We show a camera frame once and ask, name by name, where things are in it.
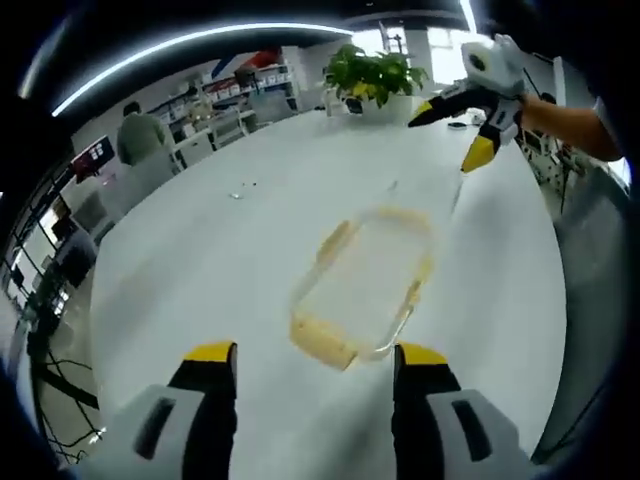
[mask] potted plant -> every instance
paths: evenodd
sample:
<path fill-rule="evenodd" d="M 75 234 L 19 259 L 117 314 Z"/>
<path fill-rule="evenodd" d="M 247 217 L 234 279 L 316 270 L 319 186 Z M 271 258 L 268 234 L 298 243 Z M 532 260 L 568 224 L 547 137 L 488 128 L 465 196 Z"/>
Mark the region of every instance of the potted plant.
<path fill-rule="evenodd" d="M 413 84 L 422 89 L 428 76 L 423 68 L 409 67 L 406 55 L 367 56 L 361 48 L 348 44 L 331 57 L 326 78 L 326 84 L 336 88 L 339 98 L 359 101 L 365 115 L 386 110 L 385 118 L 389 119 L 398 115 L 408 117 L 410 112 L 403 115 L 403 103 L 398 96 L 412 95 Z"/>

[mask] chair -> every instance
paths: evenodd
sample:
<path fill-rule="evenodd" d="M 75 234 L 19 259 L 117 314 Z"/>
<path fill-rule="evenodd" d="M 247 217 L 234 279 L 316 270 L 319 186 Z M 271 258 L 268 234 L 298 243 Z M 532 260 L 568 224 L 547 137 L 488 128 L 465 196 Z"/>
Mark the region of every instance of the chair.
<path fill-rule="evenodd" d="M 282 90 L 251 94 L 249 105 L 256 114 L 258 128 L 293 115 Z"/>
<path fill-rule="evenodd" d="M 208 123 L 216 150 L 247 135 L 240 120 L 240 114 L 233 107 L 216 115 Z"/>
<path fill-rule="evenodd" d="M 567 331 L 558 392 L 534 457 L 547 456 L 597 397 L 628 328 L 630 200 L 601 168 L 589 175 L 556 224 Z M 594 409 L 589 410 L 565 441 L 580 435 Z"/>
<path fill-rule="evenodd" d="M 99 191 L 91 193 L 80 207 L 73 213 L 73 218 L 84 228 L 96 243 L 103 232 L 113 227 L 114 221 L 102 204 Z"/>
<path fill-rule="evenodd" d="M 300 90 L 298 100 L 298 112 L 304 113 L 313 110 L 324 104 L 322 100 L 322 94 L 324 93 L 323 87 L 317 87 L 310 90 Z"/>
<path fill-rule="evenodd" d="M 120 178 L 103 185 L 100 192 L 102 202 L 113 218 L 116 221 L 120 220 L 156 189 L 171 180 L 174 171 L 170 154 L 158 150 L 131 167 Z"/>
<path fill-rule="evenodd" d="M 213 154 L 213 147 L 207 132 L 198 132 L 190 137 L 190 141 L 180 148 L 180 155 L 188 167 L 194 166 L 202 159 Z"/>

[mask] white wall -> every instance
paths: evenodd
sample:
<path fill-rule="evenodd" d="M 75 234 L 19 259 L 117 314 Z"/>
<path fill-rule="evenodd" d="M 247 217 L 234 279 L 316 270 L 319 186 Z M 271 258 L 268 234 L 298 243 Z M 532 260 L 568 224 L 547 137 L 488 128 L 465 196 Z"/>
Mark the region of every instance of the white wall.
<path fill-rule="evenodd" d="M 589 92 L 587 82 L 582 74 L 566 60 L 562 62 L 562 69 L 566 85 L 567 107 L 593 107 L 596 100 Z"/>
<path fill-rule="evenodd" d="M 523 56 L 523 67 L 531 76 L 533 83 L 538 88 L 538 91 L 542 93 L 550 93 L 554 97 L 556 96 L 556 85 L 553 76 L 553 63 L 540 60 L 534 55 L 525 54 Z M 533 85 L 525 75 L 525 86 L 530 93 L 536 94 Z"/>
<path fill-rule="evenodd" d="M 437 88 L 433 80 L 433 63 L 431 62 L 431 48 L 429 48 L 429 36 L 425 29 L 404 31 L 407 39 L 407 50 L 411 55 L 411 66 L 422 67 L 427 72 L 429 79 L 424 82 L 424 88 L 421 92 L 415 92 L 417 95 L 430 96 Z"/>

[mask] cable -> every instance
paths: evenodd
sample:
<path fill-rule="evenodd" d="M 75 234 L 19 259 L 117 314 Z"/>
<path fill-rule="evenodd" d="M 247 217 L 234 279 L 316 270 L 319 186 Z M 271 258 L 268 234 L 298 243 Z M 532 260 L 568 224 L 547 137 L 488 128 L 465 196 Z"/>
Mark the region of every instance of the cable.
<path fill-rule="evenodd" d="M 567 184 L 569 183 L 569 174 L 571 170 L 562 164 L 562 200 L 560 202 L 560 215 L 564 212 L 564 200 L 567 198 Z"/>
<path fill-rule="evenodd" d="M 51 358 L 51 361 L 54 364 L 54 367 L 56 368 L 56 370 L 58 370 L 58 374 L 64 379 L 66 380 L 66 377 L 64 376 L 64 374 L 62 373 L 62 370 L 60 369 L 60 366 L 58 365 L 58 363 L 56 362 L 56 359 L 53 356 L 53 353 L 51 352 L 50 348 L 47 348 L 47 353 L 49 354 L 49 357 Z M 98 438 L 100 438 L 100 440 L 102 440 L 102 436 L 100 435 L 100 431 L 95 427 L 95 425 L 91 422 L 91 420 L 89 419 L 89 416 L 87 415 L 87 412 L 85 412 L 84 408 L 82 407 L 82 405 L 80 404 L 80 402 L 77 399 L 73 399 L 74 402 L 76 402 L 76 405 L 78 406 L 78 408 L 80 409 L 80 413 L 82 414 L 82 416 L 84 417 L 84 419 L 87 421 L 87 423 L 89 424 L 89 427 L 91 428 L 91 430 L 93 430 L 93 432 L 98 435 Z"/>
<path fill-rule="evenodd" d="M 542 100 L 542 94 L 540 93 L 540 90 L 538 90 L 538 87 L 536 87 L 536 84 L 531 78 L 531 75 L 529 75 L 529 72 L 527 71 L 527 69 L 525 67 L 522 67 L 522 71 L 529 79 L 529 83 L 531 84 L 533 89 L 536 91 L 536 95 L 538 95 L 538 98 Z M 558 143 L 558 139 L 555 137 L 552 137 L 552 138 L 553 138 L 553 142 L 556 144 L 556 149 L 558 150 L 558 154 L 560 154 L 561 148 L 560 148 L 560 144 Z M 567 165 L 564 163 L 564 161 L 562 160 L 560 161 L 562 162 L 562 200 L 560 201 L 560 214 L 562 215 L 562 212 L 564 211 L 564 201 L 567 197 L 567 184 L 569 183 L 569 173 L 571 172 L 570 172 L 570 169 L 567 167 Z"/>
<path fill-rule="evenodd" d="M 86 368 L 87 370 L 93 370 L 93 368 L 91 368 L 89 365 L 87 365 L 85 363 L 76 362 L 75 360 L 69 360 L 67 358 L 65 358 L 63 360 L 55 360 L 53 362 L 45 362 L 45 365 L 50 367 L 52 365 L 60 365 L 61 363 L 70 363 L 72 365 L 77 365 L 79 367 Z"/>
<path fill-rule="evenodd" d="M 578 427 L 578 425 L 582 421 L 582 418 L 587 414 L 587 412 L 591 408 L 591 405 L 593 405 L 593 402 L 596 401 L 600 393 L 602 393 L 602 391 L 605 389 L 607 385 L 608 385 L 608 381 L 605 379 L 605 381 L 603 381 L 600 384 L 600 386 L 596 389 L 596 391 L 593 392 L 593 395 L 591 395 L 591 398 L 589 399 L 589 401 L 582 408 L 582 410 L 580 411 L 576 419 L 573 421 L 571 426 L 567 429 L 567 431 L 562 435 L 562 437 L 560 437 L 560 440 L 558 440 L 553 447 L 541 452 L 541 455 L 543 456 L 543 458 L 540 459 L 540 463 L 545 463 L 547 460 L 549 460 L 549 458 L 551 458 L 551 456 L 554 453 L 559 452 L 563 448 L 575 442 L 575 439 L 569 439 L 569 435 L 571 435 L 574 432 L 574 430 Z"/>
<path fill-rule="evenodd" d="M 540 94 L 540 90 L 538 90 L 538 87 L 536 87 L 536 84 L 533 83 L 533 80 L 531 79 L 531 75 L 529 75 L 529 72 L 527 72 L 527 69 L 522 67 L 522 71 L 524 72 L 524 74 L 527 76 L 527 78 L 529 79 L 529 83 L 531 84 L 531 86 L 533 87 L 533 89 L 536 91 L 536 94 L 538 95 L 538 98 L 542 98 L 542 95 Z"/>
<path fill-rule="evenodd" d="M 58 445 L 60 445 L 61 447 L 64 447 L 64 448 L 73 448 L 77 444 L 79 444 L 82 440 L 85 440 L 85 439 L 87 439 L 87 438 L 89 438 L 91 436 L 94 436 L 94 435 L 95 435 L 95 433 L 93 433 L 93 431 L 89 431 L 89 432 L 85 433 L 84 435 L 82 435 L 80 438 L 78 438 L 75 442 L 71 442 L 71 443 L 62 443 L 60 440 L 55 440 L 55 439 L 52 440 L 50 438 L 48 440 L 54 441 Z"/>
<path fill-rule="evenodd" d="M 60 449 L 59 451 L 53 450 L 53 449 L 51 449 L 51 450 L 53 450 L 54 453 L 58 453 L 58 454 L 61 454 L 62 456 L 64 456 L 65 461 L 68 464 L 71 464 L 71 462 L 69 461 L 69 457 L 73 458 L 74 455 L 71 455 L 70 453 L 67 453 L 67 452 L 64 451 L 64 448 L 62 447 L 62 443 L 60 442 L 60 440 L 58 440 L 58 437 L 56 437 L 56 434 L 53 432 L 53 428 L 51 428 L 51 424 L 49 423 L 49 419 L 44 414 L 44 410 L 42 412 L 40 412 L 40 413 L 42 414 L 42 419 L 44 420 L 44 423 L 49 428 L 49 433 L 51 433 L 51 436 L 53 437 L 53 439 L 50 439 L 47 436 L 47 440 L 53 441 L 58 446 L 58 448 Z"/>

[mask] desk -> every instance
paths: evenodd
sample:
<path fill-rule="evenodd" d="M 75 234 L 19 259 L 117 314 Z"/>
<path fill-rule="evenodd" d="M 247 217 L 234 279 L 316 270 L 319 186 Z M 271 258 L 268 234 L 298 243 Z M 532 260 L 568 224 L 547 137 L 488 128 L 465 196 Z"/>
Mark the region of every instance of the desk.
<path fill-rule="evenodd" d="M 392 359 L 340 373 L 307 357 L 288 339 L 289 295 L 342 220 L 395 181 L 458 171 L 476 133 L 311 111 L 154 192 L 105 237 L 96 266 L 92 355 L 105 421 L 167 383 L 193 346 L 234 339 L 232 478 L 394 478 Z M 560 378 L 565 292 L 551 218 L 515 143 L 469 175 L 449 228 L 401 338 L 443 352 L 531 454 Z"/>

